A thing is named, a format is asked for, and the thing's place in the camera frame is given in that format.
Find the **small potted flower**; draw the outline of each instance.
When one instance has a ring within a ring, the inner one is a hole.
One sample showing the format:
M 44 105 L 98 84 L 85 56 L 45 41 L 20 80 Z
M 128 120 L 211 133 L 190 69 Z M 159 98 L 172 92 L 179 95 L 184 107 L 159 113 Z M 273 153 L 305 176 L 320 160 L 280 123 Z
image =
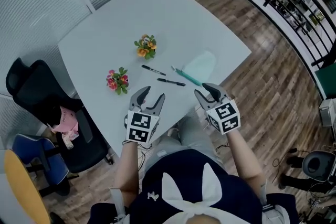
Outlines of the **small potted flower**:
M 138 47 L 137 53 L 139 57 L 144 57 L 146 60 L 154 58 L 156 40 L 153 35 L 142 35 L 141 39 L 135 41 L 134 44 Z
M 128 76 L 126 75 L 127 69 L 123 67 L 119 68 L 119 73 L 116 73 L 114 70 L 110 70 L 107 75 L 107 86 L 115 91 L 118 95 L 123 93 L 127 93 Z

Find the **black office chair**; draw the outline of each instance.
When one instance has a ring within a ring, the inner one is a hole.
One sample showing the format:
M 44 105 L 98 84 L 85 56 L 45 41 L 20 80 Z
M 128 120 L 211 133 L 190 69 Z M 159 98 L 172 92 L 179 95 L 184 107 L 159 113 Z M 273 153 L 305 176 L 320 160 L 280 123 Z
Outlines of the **black office chair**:
M 7 74 L 6 86 L 15 103 L 46 125 L 59 124 L 60 105 L 76 113 L 79 136 L 72 141 L 74 147 L 67 149 L 61 133 L 56 133 L 58 147 L 46 152 L 47 157 L 60 153 L 72 173 L 84 171 L 106 157 L 108 146 L 82 101 L 63 91 L 44 61 L 37 60 L 28 67 L 16 59 Z

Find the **gray pants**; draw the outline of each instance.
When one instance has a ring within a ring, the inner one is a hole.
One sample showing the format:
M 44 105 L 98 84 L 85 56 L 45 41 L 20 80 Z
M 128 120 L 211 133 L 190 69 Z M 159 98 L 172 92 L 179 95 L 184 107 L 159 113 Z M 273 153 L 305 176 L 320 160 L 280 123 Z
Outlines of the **gray pants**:
M 146 162 L 145 172 L 164 156 L 191 148 L 203 153 L 223 167 L 210 137 L 203 131 L 196 116 L 186 116 L 182 123 L 179 123 L 178 131 L 173 132 L 171 136 L 164 134 L 159 139 L 158 145 L 153 149 L 152 155 Z

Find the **chair armrest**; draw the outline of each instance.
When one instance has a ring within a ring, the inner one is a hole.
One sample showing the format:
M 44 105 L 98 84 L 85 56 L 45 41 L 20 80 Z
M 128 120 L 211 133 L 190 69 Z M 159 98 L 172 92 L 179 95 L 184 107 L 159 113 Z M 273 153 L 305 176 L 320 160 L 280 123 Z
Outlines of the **chair armrest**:
M 76 118 L 78 121 L 78 129 L 81 130 L 81 134 L 84 136 L 86 143 L 90 143 L 93 138 L 90 124 L 84 115 L 83 109 L 76 112 Z
M 50 170 L 50 166 L 49 166 L 49 162 L 48 162 L 48 158 L 45 154 L 44 148 L 42 146 L 42 143 L 38 143 L 38 147 L 39 147 L 39 151 L 40 151 L 40 161 L 44 167 L 45 171 L 49 171 Z

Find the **navy shirt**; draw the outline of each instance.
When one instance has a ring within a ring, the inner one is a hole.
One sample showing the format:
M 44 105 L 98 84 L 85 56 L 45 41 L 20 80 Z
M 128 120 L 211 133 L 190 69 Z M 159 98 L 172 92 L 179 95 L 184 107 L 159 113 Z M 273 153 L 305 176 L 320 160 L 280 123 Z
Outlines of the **navy shirt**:
M 222 187 L 222 198 L 213 208 L 230 212 L 249 223 L 261 223 L 262 205 L 249 185 L 237 176 L 227 174 L 217 163 L 196 150 L 179 151 L 163 157 L 146 173 L 140 193 L 126 213 L 130 223 L 163 223 L 180 210 L 167 204 L 161 197 L 163 173 L 168 173 L 177 184 L 184 200 L 202 201 L 203 167 L 209 163 Z M 159 198 L 148 199 L 148 193 L 159 194 Z M 289 194 L 269 194 L 271 205 L 283 206 L 291 223 L 298 223 L 295 197 Z M 117 216 L 113 204 L 96 204 L 91 208 L 89 223 L 112 223 Z

